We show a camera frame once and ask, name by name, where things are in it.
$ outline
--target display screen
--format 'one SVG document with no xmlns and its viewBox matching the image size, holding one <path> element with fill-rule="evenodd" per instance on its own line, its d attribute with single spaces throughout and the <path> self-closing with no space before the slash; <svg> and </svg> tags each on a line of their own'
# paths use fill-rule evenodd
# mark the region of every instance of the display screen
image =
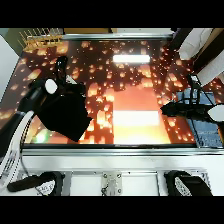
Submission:
<svg viewBox="0 0 224 224">
<path fill-rule="evenodd" d="M 52 77 L 57 57 L 68 57 L 67 74 L 86 85 L 86 109 L 93 118 L 78 143 L 47 130 L 35 117 L 26 143 L 43 144 L 176 144 L 195 143 L 184 118 L 168 118 L 160 107 L 188 87 L 191 61 L 169 51 L 167 40 L 64 41 L 58 47 L 23 52 L 1 102 L 0 127 L 17 110 L 28 84 Z M 221 82 L 217 102 L 224 99 Z"/>
</svg>

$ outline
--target metal frame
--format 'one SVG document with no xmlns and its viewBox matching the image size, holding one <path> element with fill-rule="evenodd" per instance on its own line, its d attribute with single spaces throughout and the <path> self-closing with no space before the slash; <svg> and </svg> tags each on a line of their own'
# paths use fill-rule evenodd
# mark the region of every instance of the metal frame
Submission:
<svg viewBox="0 0 224 224">
<path fill-rule="evenodd" d="M 62 40 L 172 40 L 172 34 L 113 33 L 113 34 L 66 34 Z M 224 154 L 223 149 L 197 148 L 196 144 L 164 145 L 33 145 L 25 144 L 24 155 L 44 156 L 124 156 L 124 155 L 209 155 Z"/>
</svg>

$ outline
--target black fabric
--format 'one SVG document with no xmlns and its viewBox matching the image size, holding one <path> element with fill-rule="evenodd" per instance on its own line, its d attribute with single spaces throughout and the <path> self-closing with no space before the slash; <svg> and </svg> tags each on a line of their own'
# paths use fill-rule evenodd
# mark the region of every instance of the black fabric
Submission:
<svg viewBox="0 0 224 224">
<path fill-rule="evenodd" d="M 224 50 L 224 30 L 209 44 L 202 54 L 194 62 L 194 71 L 199 72 L 212 59 L 216 58 Z"/>
<path fill-rule="evenodd" d="M 181 28 L 169 45 L 170 50 L 178 50 L 193 28 Z"/>
<path fill-rule="evenodd" d="M 66 84 L 44 102 L 38 117 L 44 126 L 78 142 L 92 118 L 85 108 L 85 86 Z"/>
</svg>

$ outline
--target metal bracket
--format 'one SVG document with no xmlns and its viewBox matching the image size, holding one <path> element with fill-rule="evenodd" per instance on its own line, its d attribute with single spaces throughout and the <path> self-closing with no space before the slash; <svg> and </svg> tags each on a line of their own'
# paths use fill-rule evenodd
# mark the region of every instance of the metal bracket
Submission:
<svg viewBox="0 0 224 224">
<path fill-rule="evenodd" d="M 122 194 L 121 172 L 103 172 L 102 196 L 120 196 Z"/>
</svg>

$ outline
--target blue denim fabric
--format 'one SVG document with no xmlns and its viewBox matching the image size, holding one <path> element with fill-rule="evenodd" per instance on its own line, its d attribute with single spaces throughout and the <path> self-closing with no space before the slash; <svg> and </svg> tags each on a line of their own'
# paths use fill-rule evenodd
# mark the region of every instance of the blue denim fabric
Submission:
<svg viewBox="0 0 224 224">
<path fill-rule="evenodd" d="M 215 104 L 213 93 L 210 92 L 210 93 L 207 93 L 207 95 L 210 98 L 210 100 Z M 178 100 L 183 98 L 190 98 L 190 89 L 186 89 L 184 92 L 178 92 L 177 97 L 178 97 Z M 189 100 L 184 100 L 184 103 L 189 104 Z M 211 105 L 211 103 L 209 102 L 209 100 L 207 99 L 204 93 L 201 93 L 200 104 Z M 195 121 L 191 119 L 187 119 L 187 122 L 191 128 L 192 133 L 194 134 L 197 147 L 215 147 L 215 148 L 222 147 L 222 141 L 218 134 L 218 126 L 216 124 L 212 124 L 212 123 L 208 123 L 204 121 Z"/>
</svg>

